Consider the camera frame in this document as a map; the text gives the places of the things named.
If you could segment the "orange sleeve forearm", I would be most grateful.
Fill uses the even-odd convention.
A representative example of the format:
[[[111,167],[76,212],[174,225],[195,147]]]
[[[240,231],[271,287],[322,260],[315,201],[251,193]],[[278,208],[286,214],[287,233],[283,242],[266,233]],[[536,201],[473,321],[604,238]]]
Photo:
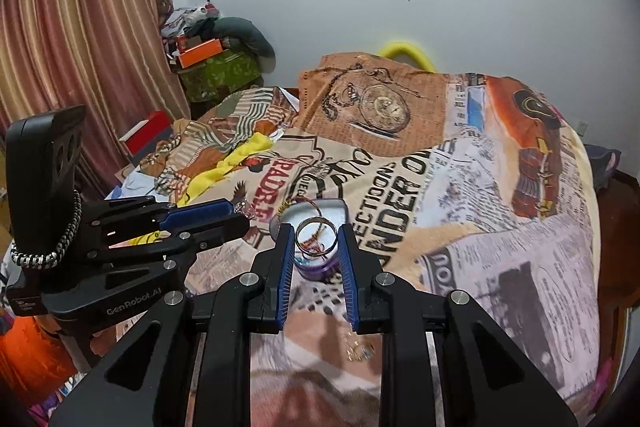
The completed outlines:
[[[1,388],[21,407],[43,402],[76,374],[62,341],[33,317],[17,317],[1,336]]]

